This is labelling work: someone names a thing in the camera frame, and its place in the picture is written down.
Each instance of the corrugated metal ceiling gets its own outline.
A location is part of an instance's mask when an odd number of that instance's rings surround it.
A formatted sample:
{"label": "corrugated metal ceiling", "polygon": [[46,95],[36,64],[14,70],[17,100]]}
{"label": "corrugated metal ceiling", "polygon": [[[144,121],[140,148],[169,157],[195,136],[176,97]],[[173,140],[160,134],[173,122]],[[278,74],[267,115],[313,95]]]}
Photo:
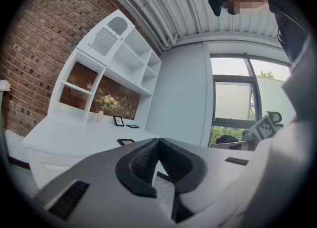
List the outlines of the corrugated metal ceiling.
{"label": "corrugated metal ceiling", "polygon": [[216,17],[208,0],[128,0],[152,28],[156,41],[162,49],[176,45],[173,37],[187,37],[204,33],[215,35],[217,32],[252,33],[258,38],[277,41],[277,24],[275,17],[268,9],[243,15],[230,15],[222,10]]}

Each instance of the white cabinet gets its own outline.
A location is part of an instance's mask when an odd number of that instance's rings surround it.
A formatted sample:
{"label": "white cabinet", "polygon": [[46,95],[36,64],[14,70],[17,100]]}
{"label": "white cabinet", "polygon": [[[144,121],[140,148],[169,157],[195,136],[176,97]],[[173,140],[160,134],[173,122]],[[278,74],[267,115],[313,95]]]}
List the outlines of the white cabinet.
{"label": "white cabinet", "polygon": [[83,160],[85,157],[63,156],[27,148],[29,164],[39,189]]}
{"label": "white cabinet", "polygon": [[[75,63],[97,72],[90,90],[67,82]],[[89,110],[103,75],[141,95],[135,124],[145,127],[161,61],[134,25],[119,10],[97,24],[69,56],[56,81],[48,116],[86,124]],[[64,87],[87,96],[85,108],[65,112],[59,102]]]}

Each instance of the white bookshelf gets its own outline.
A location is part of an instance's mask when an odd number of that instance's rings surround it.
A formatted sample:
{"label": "white bookshelf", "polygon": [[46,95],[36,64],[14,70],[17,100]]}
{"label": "white bookshelf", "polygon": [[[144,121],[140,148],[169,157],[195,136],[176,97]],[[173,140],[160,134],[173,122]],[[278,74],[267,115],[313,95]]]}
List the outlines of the white bookshelf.
{"label": "white bookshelf", "polygon": [[[67,81],[69,74],[71,73],[74,65],[77,62],[97,73],[95,81],[91,87],[91,90],[89,91],[83,88],[80,88],[79,86],[76,86]],[[99,82],[102,76],[104,75],[105,70],[106,70],[106,67],[104,65],[100,64],[99,62],[91,58],[90,56],[84,54],[83,52],[75,48],[74,51],[69,56],[67,62],[65,63],[55,83],[51,100],[50,100],[48,116],[55,116],[63,120],[71,121],[73,123],[85,124],[87,122],[91,103],[93,101],[97,87],[99,85]],[[69,87],[76,91],[82,92],[87,96],[85,109],[81,111],[79,110],[76,113],[73,113],[71,111],[66,112],[65,110],[61,109],[61,105],[59,101],[60,101],[60,97],[62,95],[64,87]]]}
{"label": "white bookshelf", "polygon": [[[78,62],[97,72],[91,90],[67,82]],[[97,24],[69,56],[56,81],[48,116],[86,124],[89,110],[103,75],[141,95],[134,122],[145,126],[161,61],[134,25],[119,10]],[[60,97],[64,87],[87,95],[83,110],[62,109]]]}

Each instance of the sky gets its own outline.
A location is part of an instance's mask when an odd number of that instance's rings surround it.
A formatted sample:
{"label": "sky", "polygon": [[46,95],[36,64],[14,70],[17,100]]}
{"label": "sky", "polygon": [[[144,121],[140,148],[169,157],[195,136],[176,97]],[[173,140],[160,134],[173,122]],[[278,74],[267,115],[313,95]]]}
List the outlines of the sky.
{"label": "sky", "polygon": [[[290,75],[288,67],[261,60],[250,60],[256,75],[272,71],[274,79],[286,81]],[[213,75],[244,75],[248,70],[241,58],[211,58],[211,68]]]}

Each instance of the yellow flowers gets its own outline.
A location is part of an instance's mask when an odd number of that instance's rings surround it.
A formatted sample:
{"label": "yellow flowers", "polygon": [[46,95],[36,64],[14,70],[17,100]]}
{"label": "yellow flowers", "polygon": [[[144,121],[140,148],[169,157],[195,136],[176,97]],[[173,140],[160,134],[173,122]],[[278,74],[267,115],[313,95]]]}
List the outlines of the yellow flowers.
{"label": "yellow flowers", "polygon": [[117,102],[116,100],[114,100],[114,98],[111,95],[106,95],[104,97],[102,97],[99,100],[99,103],[101,105],[101,109],[105,110],[105,109],[113,109],[113,108],[117,108],[117,106],[119,105],[119,102]]}

